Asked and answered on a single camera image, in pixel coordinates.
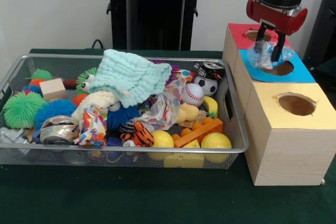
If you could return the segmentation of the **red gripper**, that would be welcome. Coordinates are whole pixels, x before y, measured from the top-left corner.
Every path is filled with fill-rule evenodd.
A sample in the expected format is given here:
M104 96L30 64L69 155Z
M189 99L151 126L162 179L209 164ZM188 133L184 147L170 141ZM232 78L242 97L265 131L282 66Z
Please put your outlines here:
M256 48L264 40L267 25L277 31L278 42L274 46L271 61L279 61L285 44L285 35L297 32L306 20L307 8L298 6L295 9L285 10L266 6L256 0L248 0L246 13L252 20L261 23L256 38Z

